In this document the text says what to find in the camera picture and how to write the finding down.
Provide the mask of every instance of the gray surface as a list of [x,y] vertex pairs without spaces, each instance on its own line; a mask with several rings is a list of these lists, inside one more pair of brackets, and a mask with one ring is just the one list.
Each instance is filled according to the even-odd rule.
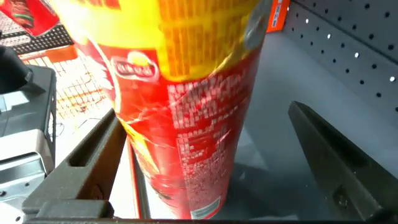
[[6,192],[0,197],[0,223],[23,217],[22,202],[44,177],[42,160],[36,153],[0,162],[0,190]]
[[388,122],[398,127],[398,82],[390,82],[391,77],[398,78],[398,66],[338,28],[293,2],[284,33]]
[[398,62],[398,1],[295,0],[372,49]]
[[215,218],[332,220],[287,114],[313,108],[395,175],[397,130],[285,34],[267,35],[227,203]]

